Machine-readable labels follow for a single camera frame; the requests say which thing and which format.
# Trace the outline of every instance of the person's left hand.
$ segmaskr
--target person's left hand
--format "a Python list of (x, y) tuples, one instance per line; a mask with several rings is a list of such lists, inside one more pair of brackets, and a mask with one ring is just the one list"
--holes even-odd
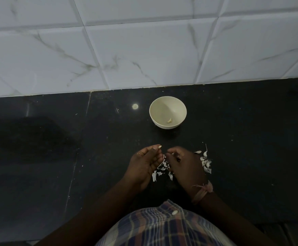
[(146, 147), (131, 157), (123, 178), (138, 193), (147, 187), (152, 173), (163, 162), (163, 154), (161, 149), (158, 149), (159, 146), (160, 144)]

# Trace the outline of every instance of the backsplash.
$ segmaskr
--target backsplash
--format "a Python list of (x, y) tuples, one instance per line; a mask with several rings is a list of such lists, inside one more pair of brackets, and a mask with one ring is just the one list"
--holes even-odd
[(298, 77), (298, 0), (0, 0), (0, 96)]

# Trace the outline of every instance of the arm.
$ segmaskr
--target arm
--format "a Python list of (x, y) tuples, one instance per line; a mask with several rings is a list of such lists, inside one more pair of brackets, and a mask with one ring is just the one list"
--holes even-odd
[[(200, 159), (194, 153), (181, 147), (168, 149), (167, 152), (166, 157), (175, 177), (190, 198), (193, 199), (200, 190), (200, 188), (193, 186), (207, 183)], [(209, 215), (212, 223), (238, 246), (275, 245), (253, 224), (228, 207), (215, 193), (207, 193), (199, 205)]]
[(83, 209), (66, 224), (38, 242), (37, 246), (94, 245), (122, 218), (135, 195), (147, 187), (153, 171), (163, 161), (163, 154), (158, 146), (153, 145), (134, 154), (121, 181), (91, 208)]

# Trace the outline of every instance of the person's right hand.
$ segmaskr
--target person's right hand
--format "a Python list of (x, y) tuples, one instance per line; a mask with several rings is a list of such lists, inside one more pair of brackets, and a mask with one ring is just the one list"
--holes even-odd
[(167, 150), (166, 157), (179, 184), (193, 199), (200, 188), (192, 186), (207, 184), (199, 155), (181, 147), (174, 147)]

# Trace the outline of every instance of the hand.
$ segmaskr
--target hand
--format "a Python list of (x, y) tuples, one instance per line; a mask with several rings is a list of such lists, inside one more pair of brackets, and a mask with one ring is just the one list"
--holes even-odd
[(193, 199), (200, 189), (192, 186), (207, 184), (199, 155), (181, 147), (174, 147), (167, 150), (166, 157), (170, 164), (170, 170), (174, 172), (179, 184)]
[(163, 162), (160, 145), (152, 145), (135, 153), (123, 177), (137, 193), (143, 191), (150, 182), (152, 173)]

